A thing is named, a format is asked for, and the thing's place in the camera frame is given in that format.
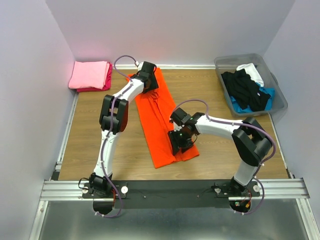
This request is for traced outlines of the orange t shirt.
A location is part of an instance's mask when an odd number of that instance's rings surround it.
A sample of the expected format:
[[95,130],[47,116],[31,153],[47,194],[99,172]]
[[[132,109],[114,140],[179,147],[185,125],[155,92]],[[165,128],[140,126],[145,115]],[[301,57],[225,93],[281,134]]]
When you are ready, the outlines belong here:
[[158,88],[135,97],[135,103],[154,167],[160,168],[175,162],[187,161],[199,156],[196,146],[185,153],[172,153],[168,132],[174,129],[170,115],[176,104],[165,82],[162,70],[157,68],[155,78]]

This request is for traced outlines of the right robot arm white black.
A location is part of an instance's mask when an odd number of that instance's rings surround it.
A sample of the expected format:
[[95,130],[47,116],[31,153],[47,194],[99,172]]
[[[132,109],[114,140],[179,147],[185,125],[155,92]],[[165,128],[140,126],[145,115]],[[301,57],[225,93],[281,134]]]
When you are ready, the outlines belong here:
[[228,192],[241,196],[248,190],[248,185],[259,171],[263,159],[275,141],[266,133],[253,117],[245,120],[227,120],[215,118],[205,113],[186,113],[181,108],[175,110],[169,120],[173,130],[168,132],[172,154],[185,153],[194,146],[193,136],[213,135],[233,140],[241,163],[231,178]]

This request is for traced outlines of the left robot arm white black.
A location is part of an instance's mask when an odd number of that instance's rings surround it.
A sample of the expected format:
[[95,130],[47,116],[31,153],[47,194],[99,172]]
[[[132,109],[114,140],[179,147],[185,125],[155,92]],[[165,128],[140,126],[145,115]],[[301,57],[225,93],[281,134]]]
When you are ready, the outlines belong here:
[[155,71],[155,66],[150,70],[139,70],[128,77],[128,83],[121,90],[103,98],[99,116],[101,144],[97,163],[89,177],[90,190],[101,198],[109,196],[116,189],[111,181],[113,158],[117,141],[128,123],[129,104],[139,94],[159,87]]

